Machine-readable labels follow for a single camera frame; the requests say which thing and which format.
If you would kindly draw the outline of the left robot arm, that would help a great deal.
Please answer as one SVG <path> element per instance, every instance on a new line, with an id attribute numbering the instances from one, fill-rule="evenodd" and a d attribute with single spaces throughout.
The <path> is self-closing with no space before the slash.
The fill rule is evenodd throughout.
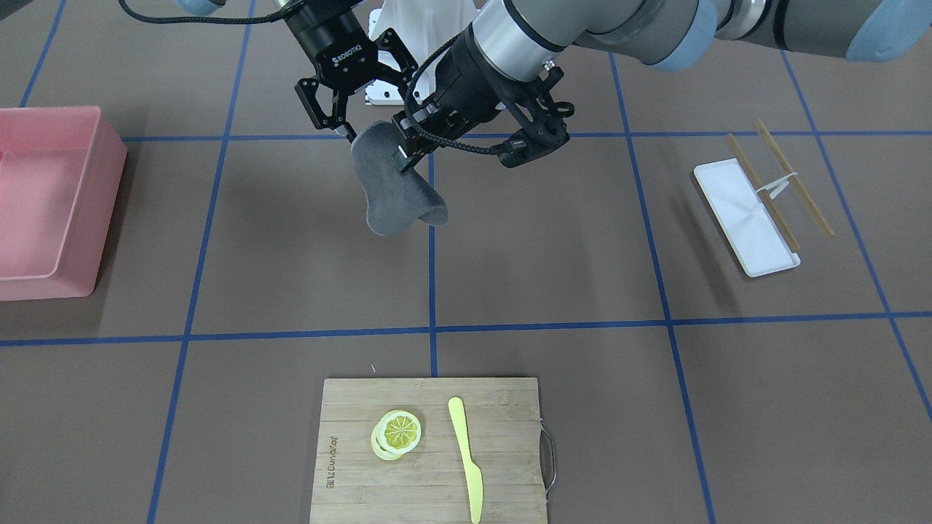
<path id="1" fill-rule="evenodd" d="M 438 147 L 496 156 L 508 168 L 568 142 L 569 103 L 550 90 L 568 47 L 609 51 L 657 71 L 692 66 L 713 40 L 889 62 L 930 27 L 928 1 L 487 1 L 430 60 L 435 90 L 406 96 L 390 146 L 399 170 Z"/>

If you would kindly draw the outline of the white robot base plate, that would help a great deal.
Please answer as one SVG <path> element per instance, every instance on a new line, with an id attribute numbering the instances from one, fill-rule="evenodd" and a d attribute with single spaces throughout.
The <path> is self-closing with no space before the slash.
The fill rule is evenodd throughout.
<path id="1" fill-rule="evenodd" d="M 381 9 L 372 9 L 368 15 L 368 35 L 375 39 L 387 28 L 395 28 L 403 43 L 420 64 L 443 43 L 453 39 L 479 13 L 475 1 L 383 1 Z M 415 97 L 418 103 L 436 89 L 437 59 L 420 76 Z M 368 99 L 370 106 L 401 106 L 402 99 Z"/>

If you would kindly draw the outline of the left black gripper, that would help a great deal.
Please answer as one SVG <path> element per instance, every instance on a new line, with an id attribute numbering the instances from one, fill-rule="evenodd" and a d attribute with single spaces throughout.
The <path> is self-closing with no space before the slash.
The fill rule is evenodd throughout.
<path id="1" fill-rule="evenodd" d="M 436 89 L 418 103 L 416 83 L 437 59 Z M 479 124 L 499 115 L 502 103 L 491 86 L 494 74 L 498 73 L 485 63 L 471 33 L 461 33 L 434 51 L 415 73 L 403 109 L 393 117 L 400 134 L 399 152 L 393 156 L 397 168 L 413 168 L 423 156 L 441 147 L 497 159 L 506 152 L 507 139 L 493 146 L 475 146 L 460 140 Z"/>

